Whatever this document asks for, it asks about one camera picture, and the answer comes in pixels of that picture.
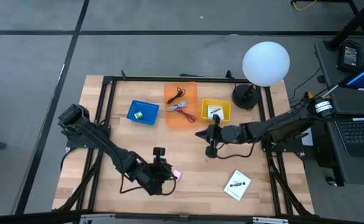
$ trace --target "cable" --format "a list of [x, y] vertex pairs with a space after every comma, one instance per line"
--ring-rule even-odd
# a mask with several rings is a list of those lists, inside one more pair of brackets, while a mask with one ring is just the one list
[[68, 151], [68, 152], [66, 152], [65, 154], [64, 154], [64, 156], [62, 157], [62, 161], [60, 162], [60, 171], [62, 171], [62, 169], [63, 169], [63, 163], [64, 163], [64, 160], [65, 160], [65, 158], [71, 153], [71, 152], [73, 152], [74, 151], [74, 149], [76, 149], [76, 148], [70, 148], [70, 150]]
[[196, 117], [195, 117], [194, 115], [192, 115], [192, 114], [188, 114], [188, 113], [184, 112], [184, 111], [182, 110], [182, 108], [180, 108], [180, 107], [176, 107], [176, 109], [175, 109], [175, 110], [176, 110], [177, 112], [179, 112], [179, 113], [183, 114], [183, 115], [186, 117], [187, 121], [189, 121], [190, 123], [194, 123], [194, 122], [195, 122]]
[[296, 103], [296, 104], [292, 105], [292, 106], [291, 106], [291, 108], [293, 108], [293, 107], [295, 107], [296, 105], [298, 105], [298, 104], [302, 103], [302, 101], [303, 101], [303, 100], [305, 100], [305, 96], [303, 96], [303, 97], [302, 97], [301, 99], [299, 99], [299, 100], [292, 100], [292, 101], [290, 101], [290, 103], [295, 102], [295, 101], [299, 101], [298, 103]]
[[[80, 125], [77, 125], [77, 124], [69, 124], [69, 125], [66, 125], [65, 128], [67, 127], [70, 127], [70, 128], [82, 128], [82, 129], [85, 129], [86, 131], [92, 133], [89, 129], [87, 129], [86, 127], [84, 126], [80, 126]], [[103, 145], [105, 145], [108, 149], [111, 150], [111, 148], [106, 145], [99, 137], [95, 136], [94, 134], [92, 134], [92, 136], [94, 136], [100, 143], [102, 143]], [[122, 188], [124, 187], [124, 167], [122, 165], [122, 162], [121, 162], [121, 159], [118, 157], [117, 153], [114, 152], [114, 155], [115, 155], [115, 158], [117, 159], [118, 163], [119, 163], [119, 169], [120, 169], [120, 173], [121, 173], [121, 185], [119, 186], [119, 193], [120, 194], [125, 194], [126, 192], [130, 192], [132, 190], [137, 190], [137, 189], [140, 189], [142, 187], [134, 187], [132, 189], [128, 189], [128, 190], [125, 190], [125, 191], [122, 191]]]
[[294, 6], [294, 8], [296, 9], [296, 10], [298, 10], [298, 11], [303, 11], [303, 10], [306, 10], [306, 9], [308, 9], [308, 8], [310, 8], [311, 6], [313, 6], [313, 4], [314, 3], [316, 3], [317, 2], [317, 0], [314, 0], [312, 3], [310, 3], [308, 6], [306, 6], [305, 8], [303, 8], [303, 9], [299, 9], [297, 6], [296, 6], [296, 4], [293, 2], [292, 3], [292, 5]]
[[221, 149], [226, 143], [224, 142], [219, 148], [217, 148], [216, 150]]
[[[322, 91], [320, 91], [320, 92], [318, 92], [316, 95], [314, 95], [314, 96], [313, 96], [313, 98], [316, 98], [317, 96], [319, 96], [319, 95], [320, 95], [322, 92], [324, 92], [325, 90], [329, 90], [329, 89], [334, 88], [334, 87], [335, 87], [335, 85], [331, 85], [331, 87], [327, 87], [327, 88], [323, 89]], [[298, 102], [298, 103], [296, 103], [296, 104], [292, 105], [292, 106], [291, 106], [291, 108], [293, 108], [293, 107], [295, 107], [295, 106], [299, 105], [299, 104], [300, 104], [300, 103], [302, 103], [304, 100], [305, 100], [305, 98], [304, 98], [304, 97], [302, 97], [302, 98], [301, 98], [301, 100], [300, 100], [300, 102]]]
[[185, 89], [181, 89], [181, 88], [177, 87], [177, 94], [176, 94], [176, 96], [174, 96], [171, 99], [169, 99], [168, 102], [167, 102], [167, 104], [170, 104], [172, 101], [174, 101], [178, 97], [184, 96], [185, 93], [186, 93], [186, 90]]
[[352, 40], [345, 40], [344, 43], [351, 43], [351, 44], [356, 45], [359, 48], [359, 50], [362, 49], [362, 45], [359, 44], [358, 42], [355, 42], [355, 41], [352, 41]]
[[171, 195], [172, 193], [174, 193], [175, 189], [176, 189], [176, 178], [174, 176], [174, 187], [172, 188], [172, 190], [169, 193], [162, 193], [161, 195], [163, 195], [163, 196]]
[[220, 156], [218, 156], [218, 154], [217, 154], [217, 158], [218, 158], [218, 159], [229, 159], [229, 158], [232, 158], [232, 157], [242, 157], [242, 158], [248, 158], [249, 156], [251, 156], [251, 155], [252, 155], [252, 152], [253, 152], [253, 149], [254, 149], [255, 143], [257, 142], [257, 140], [259, 139], [259, 137], [260, 137], [260, 136], [262, 136], [263, 132], [262, 132], [262, 133], [261, 133], [258, 137], [256, 137], [255, 141], [252, 143], [251, 150], [250, 150], [250, 153], [248, 153], [248, 155], [244, 156], [244, 155], [240, 155], [240, 154], [232, 154], [232, 155], [230, 155], [230, 156], [220, 157]]
[[317, 74], [317, 72], [319, 72], [320, 68], [321, 68], [321, 67], [319, 67], [319, 68], [316, 70], [316, 72], [315, 72], [312, 76], [310, 76], [310, 77], [309, 77], [306, 81], [304, 81], [302, 84], [300, 84], [299, 86], [297, 86], [297, 87], [294, 89], [294, 94], [292, 95], [292, 98], [291, 98], [291, 99], [288, 99], [288, 101], [291, 101], [291, 100], [293, 100], [293, 99], [295, 98], [295, 91], [296, 91], [299, 87], [301, 87], [302, 85], [304, 85], [305, 83], [307, 83], [307, 81], [309, 81], [311, 78], [313, 78], [313, 77]]

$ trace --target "black metal frame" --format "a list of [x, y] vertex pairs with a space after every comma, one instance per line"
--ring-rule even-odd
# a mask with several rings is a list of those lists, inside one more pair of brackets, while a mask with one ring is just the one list
[[[109, 125], [109, 121], [110, 121], [110, 114], [111, 114], [111, 109], [112, 109], [112, 105], [113, 105], [113, 100], [114, 100], [114, 95], [115, 95], [115, 88], [116, 88], [116, 82], [118, 80], [122, 80], [122, 81], [145, 81], [145, 82], [213, 82], [213, 83], [250, 83], [247, 79], [245, 78], [230, 78], [230, 77], [226, 77], [226, 78], [207, 78], [207, 77], [198, 77], [195, 75], [186, 75], [186, 74], [181, 74], [180, 77], [127, 77], [125, 75], [125, 73], [123, 71], [121, 71], [121, 76], [116, 76], [116, 77], [104, 77], [103, 79], [103, 84], [101, 87], [101, 91], [100, 91], [100, 97], [99, 97], [99, 102], [98, 102], [98, 111], [96, 112], [96, 117], [95, 117], [95, 122], [97, 123], [99, 118], [100, 118], [100, 113], [101, 113], [101, 108], [103, 107], [103, 98], [104, 98], [104, 94], [106, 92], [106, 89], [108, 87], [108, 83], [109, 80], [112, 81], [111, 83], [111, 90], [110, 90], [110, 97], [108, 100], [108, 104], [107, 104], [107, 109], [106, 109], [106, 116], [105, 116], [105, 122], [104, 124], [106, 126]], [[264, 112], [264, 106], [263, 106], [263, 99], [262, 99], [262, 94], [261, 94], [261, 88], [257, 87], [257, 92], [259, 95], [259, 104], [258, 104], [258, 108], [259, 108], [259, 115], [261, 118], [261, 121], [266, 120], [266, 115]], [[270, 89], [267, 87], [265, 88], [266, 91], [266, 99], [267, 99], [267, 104], [268, 104], [268, 108], [269, 108], [269, 115], [270, 118], [274, 117], [274, 108], [273, 108], [273, 102], [271, 99], [271, 92]], [[86, 161], [85, 161], [85, 166], [84, 166], [84, 171], [85, 170], [89, 170], [90, 168], [90, 164], [91, 164], [91, 157], [88, 157], [89, 154], [87, 155]], [[273, 155], [270, 153], [266, 153], [266, 158], [267, 161], [269, 162], [269, 160], [273, 161]], [[280, 152], [277, 152], [277, 158], [278, 158], [278, 164], [279, 164], [279, 169], [280, 169], [280, 175], [281, 178], [283, 179], [283, 181], [287, 184], [287, 179], [286, 179], [286, 171], [285, 171], [285, 167], [284, 167], [284, 161], [282, 159], [282, 154]], [[269, 169], [269, 179], [270, 179], [270, 183], [271, 183], [271, 191], [272, 191], [272, 195], [273, 195], [273, 204], [274, 204], [274, 210], [275, 210], [275, 215], [282, 215], [281, 213], [281, 206], [280, 206], [280, 202], [279, 202], [279, 197], [278, 197], [278, 189], [277, 189], [277, 182], [276, 179], [274, 178], [274, 176], [271, 173], [271, 166], [268, 164], [268, 169]], [[89, 211], [93, 211], [93, 207], [95, 204], [95, 195], [96, 195], [96, 191], [97, 191], [97, 186], [98, 186], [98, 179], [99, 179], [99, 175], [100, 175], [100, 168], [97, 170], [95, 177], [93, 178], [93, 183], [92, 183], [92, 187], [90, 190], [90, 197], [89, 197], [89, 204], [88, 204], [88, 210]], [[286, 200], [286, 211], [288, 215], [293, 215], [293, 211], [292, 211], [292, 204], [290, 202], [290, 200], [288, 199], [286, 193], [284, 193], [284, 198]], [[78, 200], [78, 202], [80, 204], [82, 204], [82, 200], [83, 198], [80, 198]], [[122, 218], [149, 218], [149, 219], [160, 219], [160, 220], [179, 220], [179, 221], [189, 221], [190, 219], [195, 219], [194, 217], [200, 217], [201, 220], [206, 220], [206, 221], [211, 221], [211, 220], [216, 220], [216, 221], [249, 221], [252, 219], [251, 216], [228, 216], [228, 215], [168, 215], [168, 214], [136, 214], [136, 213], [115, 213], [117, 217], [122, 216]]]
[[364, 8], [357, 12], [356, 8], [355, 17], [329, 42], [326, 42], [325, 46], [329, 50], [337, 50], [339, 45], [359, 26], [364, 26]]
[[[273, 101], [272, 101], [272, 98], [271, 98], [270, 88], [266, 87], [265, 92], [266, 92], [266, 100], [268, 102], [269, 115], [270, 115], [270, 118], [273, 118], [273, 117], [275, 117], [275, 114], [274, 114]], [[277, 162], [279, 164], [279, 170], [280, 170], [281, 178], [288, 185], [286, 168], [284, 166], [284, 159], [282, 157], [282, 152], [276, 152], [276, 157], [277, 157]], [[287, 194], [285, 192], [284, 192], [284, 200], [285, 200], [285, 203], [286, 203], [286, 212], [287, 212], [287, 214], [292, 215], [294, 213], [294, 211], [292, 210], [292, 204], [291, 204], [291, 201], [288, 199]]]
[[[106, 108], [106, 116], [105, 116], [105, 122], [104, 124], [108, 126], [109, 121], [110, 121], [110, 114], [111, 114], [111, 109], [112, 109], [112, 105], [113, 105], [113, 100], [114, 100], [114, 95], [115, 95], [115, 89], [116, 89], [116, 82], [117, 81], [145, 81], [145, 82], [210, 82], [210, 83], [250, 83], [247, 79], [245, 78], [235, 78], [235, 79], [231, 79], [231, 78], [206, 78], [206, 77], [196, 77], [196, 76], [190, 76], [190, 77], [186, 77], [183, 75], [183, 77], [127, 77], [125, 75], [125, 73], [123, 71], [121, 71], [121, 76], [116, 76], [116, 77], [104, 77], [103, 80], [103, 84], [101, 87], [101, 91], [100, 91], [100, 97], [99, 97], [99, 102], [98, 102], [98, 111], [96, 113], [96, 118], [95, 118], [95, 122], [98, 122], [98, 119], [100, 117], [100, 113], [101, 113], [101, 109], [103, 107], [103, 98], [104, 98], [104, 94], [106, 92], [106, 89], [108, 87], [108, 80], [111, 79], [112, 83], [111, 83], [111, 90], [110, 90], [110, 97], [108, 100], [108, 104], [107, 104], [107, 108]], [[259, 95], [261, 96], [261, 90], [260, 88], [257, 88]], [[259, 113], [261, 115], [261, 120], [265, 120], [266, 118], [264, 117], [264, 108], [263, 108], [263, 102], [259, 101]], [[90, 164], [91, 164], [91, 157], [86, 158], [85, 161], [85, 166], [84, 166], [84, 171], [85, 170], [89, 170], [90, 168]], [[98, 187], [98, 179], [99, 179], [99, 175], [100, 175], [100, 169], [97, 170], [94, 178], [93, 178], [93, 182], [92, 182], [92, 186], [91, 186], [91, 190], [90, 190], [90, 198], [89, 198], [89, 204], [88, 204], [88, 210], [89, 211], [93, 211], [93, 207], [95, 204], [95, 195], [96, 195], [96, 191], [97, 191], [97, 187]], [[277, 186], [276, 186], [276, 180], [274, 179], [274, 177], [270, 174], [269, 171], [269, 177], [272, 180], [272, 193], [273, 193], [273, 198], [274, 200], [274, 207], [276, 209], [277, 212], [276, 214], [281, 214], [281, 209], [280, 209], [280, 204], [279, 204], [279, 200], [278, 200], [278, 194], [277, 194]], [[78, 200], [78, 202], [80, 203], [80, 205], [82, 204], [82, 198], [80, 198]], [[250, 221], [252, 220], [252, 216], [228, 216], [228, 215], [216, 215], [216, 216], [212, 216], [212, 215], [168, 215], [168, 214], [132, 214], [132, 213], [116, 213], [117, 217], [122, 217], [122, 218], [150, 218], [150, 219], [160, 219], [160, 220], [190, 220], [190, 219], [195, 219], [195, 217], [199, 217], [199, 219], [201, 220], [216, 220], [216, 221]]]
[[[112, 218], [112, 219], [142, 219], [142, 220], [164, 220], [177, 222], [194, 222], [194, 221], [214, 221], [229, 222], [226, 216], [218, 215], [158, 215], [137, 213], [131, 216], [128, 213], [98, 213], [90, 210], [73, 210], [73, 211], [57, 211], [45, 213], [31, 213], [22, 215], [5, 215], [0, 217], [2, 224], [47, 224], [47, 223], [68, 223], [75, 220], [90, 222], [94, 219]], [[316, 216], [299, 216], [281, 214], [276, 217], [235, 217], [234, 222], [245, 223], [311, 223], [311, 224], [364, 224], [363, 222], [353, 222], [346, 220], [333, 220], [329, 218], [319, 218]]]

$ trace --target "floor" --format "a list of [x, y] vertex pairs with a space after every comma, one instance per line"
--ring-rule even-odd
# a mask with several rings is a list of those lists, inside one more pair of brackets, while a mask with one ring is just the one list
[[[66, 141], [56, 117], [78, 102], [85, 75], [119, 75], [123, 69], [127, 75], [223, 77], [232, 70], [243, 77], [245, 52], [255, 43], [269, 40], [289, 52], [291, 67], [285, 81], [291, 97], [294, 88], [319, 67], [314, 43], [332, 36], [305, 32], [300, 36], [291, 32], [272, 35], [268, 31], [338, 31], [353, 12], [347, 3], [330, 2], [295, 11], [289, 1], [91, 0], [86, 1], [85, 18], [80, 18], [83, 0], [0, 0], [0, 30], [9, 30], [0, 32], [0, 140], [8, 143], [7, 149], [0, 151], [0, 215], [14, 212], [60, 74], [65, 77], [64, 84], [58, 105], [52, 108], [55, 119], [48, 120], [50, 131], [26, 207], [29, 213], [51, 208]], [[355, 3], [359, 10], [364, 6], [362, 0]], [[75, 29], [164, 32], [73, 36], [53, 31]], [[191, 35], [171, 35], [167, 30], [190, 30]], [[263, 32], [226, 35], [236, 30]], [[362, 36], [354, 40], [364, 42]], [[296, 94], [321, 89], [317, 82], [308, 82]], [[328, 186], [324, 182], [328, 172], [314, 161], [306, 163], [316, 214], [364, 222], [364, 185]]]

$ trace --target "green block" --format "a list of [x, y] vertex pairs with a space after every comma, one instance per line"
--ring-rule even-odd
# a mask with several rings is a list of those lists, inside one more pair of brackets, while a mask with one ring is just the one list
[[134, 117], [136, 119], [143, 119], [143, 114], [139, 111], [139, 112], [137, 112], [137, 113], [134, 114]]

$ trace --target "black desk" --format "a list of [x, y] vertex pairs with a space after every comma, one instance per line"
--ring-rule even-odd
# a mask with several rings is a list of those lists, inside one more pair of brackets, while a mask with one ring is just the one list
[[[320, 65], [326, 82], [328, 84], [335, 84], [345, 78], [346, 74], [337, 70], [335, 65], [337, 64], [338, 52], [331, 52], [325, 49], [322, 42], [315, 44], [315, 51], [317, 58], [319, 59]], [[364, 54], [364, 44], [362, 44], [362, 53]], [[350, 91], [355, 91], [355, 96], [363, 99], [362, 91], [337, 88], [333, 91], [330, 96], [340, 97], [341, 95], [350, 95]], [[333, 122], [323, 124], [321, 128], [313, 128], [312, 134], [314, 138], [314, 144], [320, 144], [322, 146], [332, 146], [332, 149], [328, 147], [326, 150], [333, 150], [334, 159], [336, 161], [336, 166], [334, 167], [334, 174], [337, 178], [337, 173], [335, 171], [340, 171], [342, 179], [346, 183], [351, 184], [364, 184], [364, 158], [361, 157], [351, 157], [346, 153], [343, 146], [343, 142], [339, 133], [337, 131], [336, 124]], [[329, 143], [327, 144], [326, 137], [329, 137]]]

